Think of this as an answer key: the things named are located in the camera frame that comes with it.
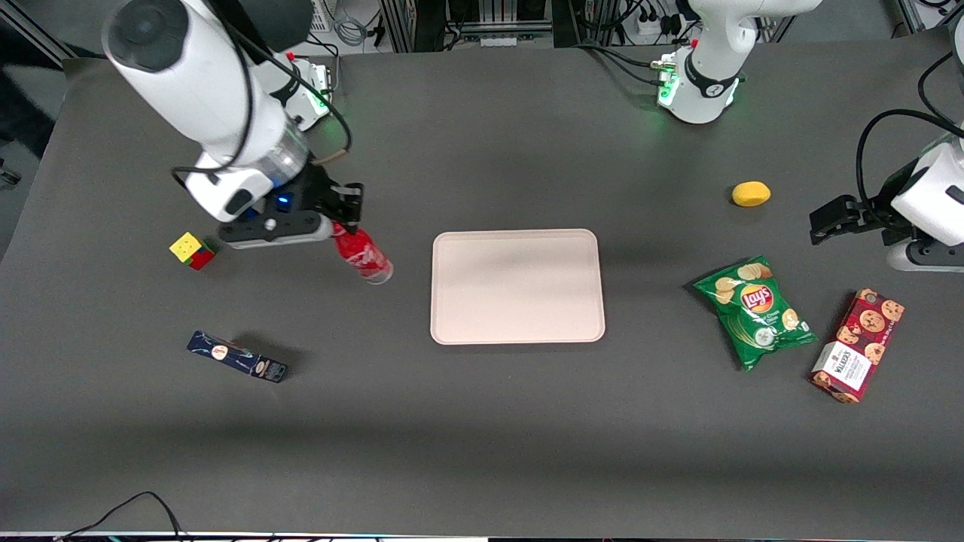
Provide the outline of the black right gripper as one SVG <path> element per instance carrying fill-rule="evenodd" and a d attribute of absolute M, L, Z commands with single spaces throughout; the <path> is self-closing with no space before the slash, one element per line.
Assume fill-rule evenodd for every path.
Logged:
<path fill-rule="evenodd" d="M 324 167 L 309 162 L 293 181 L 265 196 L 259 216 L 318 212 L 333 223 L 333 231 L 358 231 L 364 196 L 362 183 L 339 185 Z"/>

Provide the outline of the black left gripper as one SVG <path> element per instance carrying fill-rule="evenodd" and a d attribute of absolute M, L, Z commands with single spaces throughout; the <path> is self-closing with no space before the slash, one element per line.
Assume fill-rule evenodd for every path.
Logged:
<path fill-rule="evenodd" d="M 840 195 L 827 202 L 827 214 L 810 213 L 810 244 L 816 246 L 836 236 L 858 233 L 864 209 L 883 229 L 912 231 L 911 223 L 895 211 L 892 201 L 905 189 L 917 164 L 910 161 L 897 169 L 883 181 L 878 195 L 870 198 L 865 189 L 863 163 L 859 161 L 855 166 L 855 181 L 860 199 Z"/>

